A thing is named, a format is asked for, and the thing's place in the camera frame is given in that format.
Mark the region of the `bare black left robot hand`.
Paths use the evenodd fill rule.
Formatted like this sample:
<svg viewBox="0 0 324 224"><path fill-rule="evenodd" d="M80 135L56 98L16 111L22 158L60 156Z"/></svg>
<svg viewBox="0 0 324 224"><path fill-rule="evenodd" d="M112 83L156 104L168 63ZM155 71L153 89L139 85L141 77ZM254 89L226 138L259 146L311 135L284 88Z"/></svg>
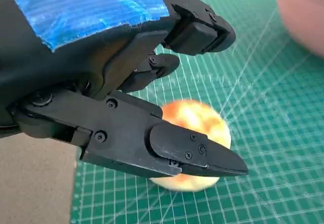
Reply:
<svg viewBox="0 0 324 224"><path fill-rule="evenodd" d="M235 152L131 95L173 73L179 54L235 38L201 0L1 0L1 137L55 139L147 178L245 175Z"/></svg>

